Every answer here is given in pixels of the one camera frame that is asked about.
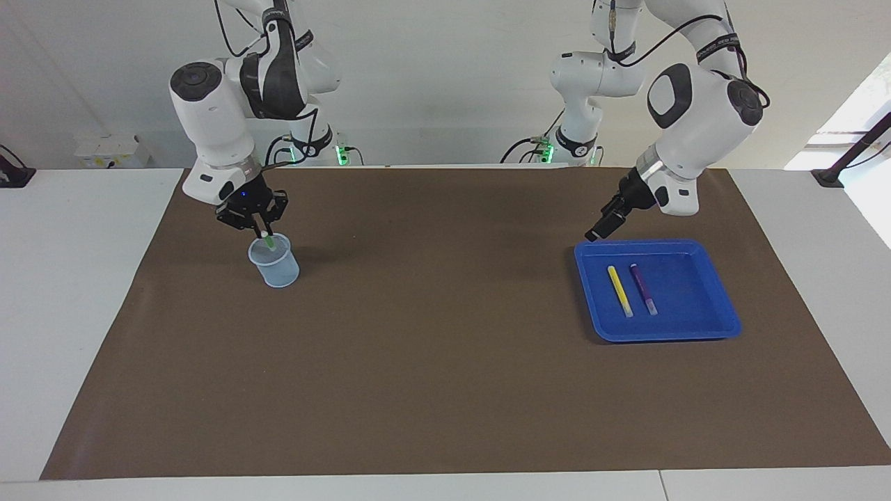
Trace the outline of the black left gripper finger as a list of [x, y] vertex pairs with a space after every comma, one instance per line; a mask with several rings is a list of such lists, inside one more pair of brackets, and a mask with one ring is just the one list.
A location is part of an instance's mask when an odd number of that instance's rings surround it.
[[601, 209], [601, 218], [585, 233], [586, 240], [593, 242], [609, 238], [624, 225], [630, 211], [623, 197], [613, 197]]

